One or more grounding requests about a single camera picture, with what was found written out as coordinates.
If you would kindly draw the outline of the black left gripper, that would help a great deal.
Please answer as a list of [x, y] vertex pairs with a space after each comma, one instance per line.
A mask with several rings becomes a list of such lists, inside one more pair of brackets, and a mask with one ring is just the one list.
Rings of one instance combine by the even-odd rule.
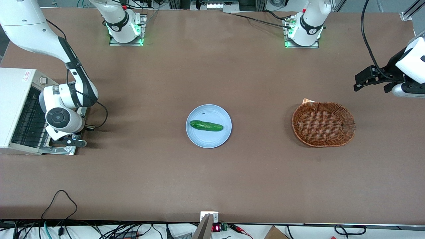
[[392, 56], [387, 65], [379, 67], [375, 62], [376, 66], [369, 66], [355, 75], [354, 91], [360, 91], [365, 86], [377, 85], [381, 83], [388, 83], [384, 86], [384, 92], [398, 94], [399, 89], [397, 85], [405, 82], [404, 73], [396, 66], [396, 63], [402, 58], [406, 48], [403, 48], [394, 56]]

